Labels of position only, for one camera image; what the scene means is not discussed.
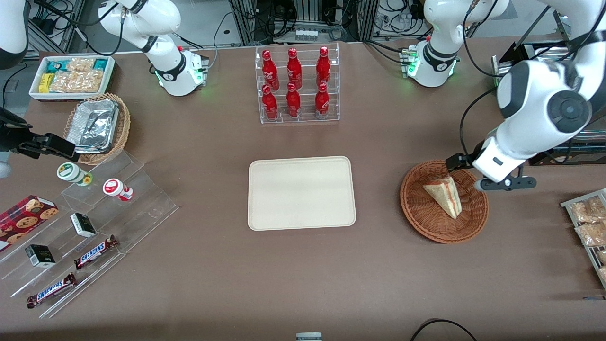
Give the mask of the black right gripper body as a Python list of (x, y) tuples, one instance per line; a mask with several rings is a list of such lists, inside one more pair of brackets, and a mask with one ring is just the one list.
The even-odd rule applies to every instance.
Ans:
[(45, 136), (30, 131), (23, 118), (4, 108), (0, 109), (0, 151), (22, 154), (38, 159), (41, 154), (51, 154), (43, 146)]

